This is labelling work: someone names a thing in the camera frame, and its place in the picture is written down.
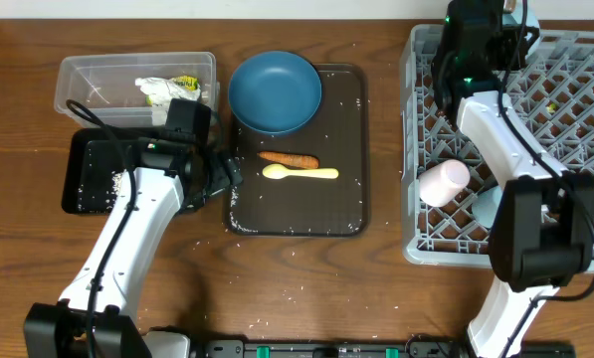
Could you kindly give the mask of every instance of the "white wall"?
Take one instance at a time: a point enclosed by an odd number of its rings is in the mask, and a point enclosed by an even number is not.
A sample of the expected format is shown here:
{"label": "white wall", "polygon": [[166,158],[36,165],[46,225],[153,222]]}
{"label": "white wall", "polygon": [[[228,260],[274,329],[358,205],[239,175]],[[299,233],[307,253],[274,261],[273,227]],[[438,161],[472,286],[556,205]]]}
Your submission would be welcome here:
{"label": "white wall", "polygon": [[[449,0],[0,0],[0,18],[441,18]],[[594,0],[531,0],[540,19],[594,19]]]}

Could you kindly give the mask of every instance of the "green tape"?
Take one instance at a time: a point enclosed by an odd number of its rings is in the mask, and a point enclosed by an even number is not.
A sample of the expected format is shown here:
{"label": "green tape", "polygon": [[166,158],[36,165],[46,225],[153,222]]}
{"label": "green tape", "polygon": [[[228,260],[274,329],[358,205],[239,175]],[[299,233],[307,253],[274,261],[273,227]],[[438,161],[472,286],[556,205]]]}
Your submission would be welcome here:
{"label": "green tape", "polygon": [[270,358],[270,347],[257,347],[257,358]]}
{"label": "green tape", "polygon": [[398,358],[398,349],[396,349],[396,348],[385,349],[385,358]]}

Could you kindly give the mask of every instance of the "clear plastic container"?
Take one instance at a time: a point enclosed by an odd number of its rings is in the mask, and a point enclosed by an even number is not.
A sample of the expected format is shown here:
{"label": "clear plastic container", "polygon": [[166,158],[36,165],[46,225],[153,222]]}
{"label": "clear plastic container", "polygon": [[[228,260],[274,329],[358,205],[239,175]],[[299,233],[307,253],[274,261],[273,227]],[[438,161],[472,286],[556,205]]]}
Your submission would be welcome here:
{"label": "clear plastic container", "polygon": [[219,84],[215,56],[208,52],[154,53],[68,57],[60,65],[54,107],[83,127],[93,125],[67,109],[76,100],[104,123],[119,127],[153,126],[146,95],[135,85],[137,78],[197,78],[201,102],[215,109]]}

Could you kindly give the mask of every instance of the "spoon handle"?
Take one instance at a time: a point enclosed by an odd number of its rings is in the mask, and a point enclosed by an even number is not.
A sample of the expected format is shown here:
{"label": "spoon handle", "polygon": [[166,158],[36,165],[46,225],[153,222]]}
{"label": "spoon handle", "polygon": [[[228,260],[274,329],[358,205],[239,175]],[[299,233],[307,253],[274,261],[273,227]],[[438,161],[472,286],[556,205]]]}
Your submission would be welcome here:
{"label": "spoon handle", "polygon": [[308,177],[308,178],[319,178],[319,179],[336,179],[338,178],[338,170],[336,169],[303,169],[303,170],[290,170],[288,175]]}

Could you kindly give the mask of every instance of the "yellow spoon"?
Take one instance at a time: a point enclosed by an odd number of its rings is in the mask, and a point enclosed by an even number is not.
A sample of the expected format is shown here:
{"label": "yellow spoon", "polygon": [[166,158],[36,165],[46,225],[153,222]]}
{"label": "yellow spoon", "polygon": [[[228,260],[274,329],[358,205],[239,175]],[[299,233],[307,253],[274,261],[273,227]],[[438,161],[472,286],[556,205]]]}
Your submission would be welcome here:
{"label": "yellow spoon", "polygon": [[270,164],[264,168],[264,176],[269,179],[284,179],[287,176],[301,176],[319,179],[336,179],[338,170],[336,169],[300,169],[291,170],[281,164]]}

